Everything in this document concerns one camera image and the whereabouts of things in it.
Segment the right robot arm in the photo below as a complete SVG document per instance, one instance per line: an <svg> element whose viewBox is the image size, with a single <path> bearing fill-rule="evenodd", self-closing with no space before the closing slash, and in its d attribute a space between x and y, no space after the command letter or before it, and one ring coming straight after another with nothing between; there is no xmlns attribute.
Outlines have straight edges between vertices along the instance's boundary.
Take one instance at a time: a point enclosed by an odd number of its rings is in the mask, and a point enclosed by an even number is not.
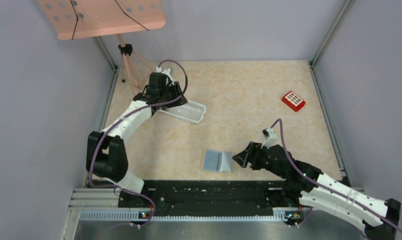
<svg viewBox="0 0 402 240"><path fill-rule="evenodd" d="M292 207L309 206L338 217L364 232L371 240L394 240L400 220L399 201L381 200L331 178L319 168L292 157L280 145L250 142L233 156L242 167L267 170L284 179L283 202Z"/></svg>

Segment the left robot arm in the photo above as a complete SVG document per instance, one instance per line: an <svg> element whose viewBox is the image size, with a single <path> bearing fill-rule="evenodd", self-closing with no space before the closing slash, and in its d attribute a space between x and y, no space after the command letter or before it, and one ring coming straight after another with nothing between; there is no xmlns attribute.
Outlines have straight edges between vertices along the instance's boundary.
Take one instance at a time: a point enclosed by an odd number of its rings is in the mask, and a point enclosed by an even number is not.
<svg viewBox="0 0 402 240"><path fill-rule="evenodd" d="M87 140L86 170L89 183L93 177L108 182L109 188L118 188L130 194L130 200L138 207L149 201L144 190L144 180L128 167L125 144L136 130L156 112L198 124L206 114L206 106L187 100L178 81L174 81L170 69L158 68L149 75L148 84L130 102L125 111L108 127L93 131Z"/></svg>

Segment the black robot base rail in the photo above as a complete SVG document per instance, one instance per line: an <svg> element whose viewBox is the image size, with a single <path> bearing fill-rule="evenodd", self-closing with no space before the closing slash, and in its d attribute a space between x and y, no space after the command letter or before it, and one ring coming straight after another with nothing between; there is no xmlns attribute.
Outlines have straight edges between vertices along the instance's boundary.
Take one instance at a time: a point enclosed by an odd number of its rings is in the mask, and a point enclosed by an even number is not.
<svg viewBox="0 0 402 240"><path fill-rule="evenodd" d="M301 210L283 199L282 180L147 180L143 196L120 193L119 208L152 208L156 217L268 217Z"/></svg>

